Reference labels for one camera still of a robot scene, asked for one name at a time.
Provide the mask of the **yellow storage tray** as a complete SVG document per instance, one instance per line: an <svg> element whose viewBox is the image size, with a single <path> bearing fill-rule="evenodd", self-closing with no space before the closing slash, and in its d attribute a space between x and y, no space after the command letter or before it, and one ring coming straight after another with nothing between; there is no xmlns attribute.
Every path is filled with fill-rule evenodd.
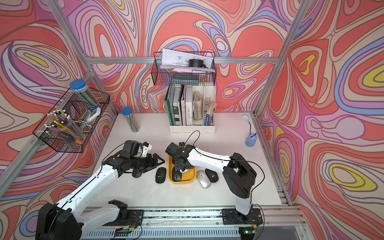
<svg viewBox="0 0 384 240"><path fill-rule="evenodd" d="M193 149L191 145L186 146L178 146L175 143L170 143L169 146L166 149L166 153L169 155L169 161L168 161L168 179L173 184L189 184L191 183L197 176L197 170L196 167L192 165L192 169L189 169L189 172L186 174L182 174L182 180L180 182L173 182L172 181L172 170L175 170L175 166L172 163L173 158L183 158L188 160L188 156L190 151Z"/></svg>

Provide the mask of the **black mouse with flower sticker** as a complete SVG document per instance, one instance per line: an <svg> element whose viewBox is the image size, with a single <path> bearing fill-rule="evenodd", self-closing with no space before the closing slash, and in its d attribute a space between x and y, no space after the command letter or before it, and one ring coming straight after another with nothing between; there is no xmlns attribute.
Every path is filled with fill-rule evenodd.
<svg viewBox="0 0 384 240"><path fill-rule="evenodd" d="M215 171L205 169L205 173L211 183L216 183L219 180L218 174Z"/></svg>

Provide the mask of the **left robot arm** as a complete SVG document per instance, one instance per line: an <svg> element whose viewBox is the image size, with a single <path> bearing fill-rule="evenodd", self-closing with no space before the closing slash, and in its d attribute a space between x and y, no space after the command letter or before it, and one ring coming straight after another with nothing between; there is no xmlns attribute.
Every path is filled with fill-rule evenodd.
<svg viewBox="0 0 384 240"><path fill-rule="evenodd" d="M107 156L101 167L72 193L39 210L37 240L80 240L105 224L129 219L128 206L118 200L84 214L88 205L122 175L138 178L165 163L158 154L150 154L152 146L147 142L128 140L120 146L122 150Z"/></svg>

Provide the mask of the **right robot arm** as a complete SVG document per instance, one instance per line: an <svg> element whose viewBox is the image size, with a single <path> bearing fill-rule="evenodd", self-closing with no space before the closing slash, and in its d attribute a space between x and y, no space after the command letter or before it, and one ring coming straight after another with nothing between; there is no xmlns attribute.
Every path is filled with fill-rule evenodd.
<svg viewBox="0 0 384 240"><path fill-rule="evenodd" d="M223 174L229 189L236 196L236 211L244 216L250 213L251 189L256 182L257 173L242 155L216 155L192 145L182 148L174 143L169 144L166 153L174 160L176 170L201 167Z"/></svg>

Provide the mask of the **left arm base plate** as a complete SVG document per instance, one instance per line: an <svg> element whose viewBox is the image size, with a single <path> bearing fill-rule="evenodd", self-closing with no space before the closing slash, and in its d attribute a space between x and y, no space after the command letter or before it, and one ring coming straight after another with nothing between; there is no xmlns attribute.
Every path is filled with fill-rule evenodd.
<svg viewBox="0 0 384 240"><path fill-rule="evenodd" d="M143 222L144 210L123 210L119 213L116 220L104 224L104 226L128 226L128 225L141 225Z"/></svg>

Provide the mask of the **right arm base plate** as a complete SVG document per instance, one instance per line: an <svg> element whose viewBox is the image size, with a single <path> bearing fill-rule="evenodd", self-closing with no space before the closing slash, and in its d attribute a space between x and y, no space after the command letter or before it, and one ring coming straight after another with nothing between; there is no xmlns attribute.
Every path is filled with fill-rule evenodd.
<svg viewBox="0 0 384 240"><path fill-rule="evenodd" d="M264 223L261 210L251 208L247 215L242 215L235 209L221 209L220 216L224 225L262 225Z"/></svg>

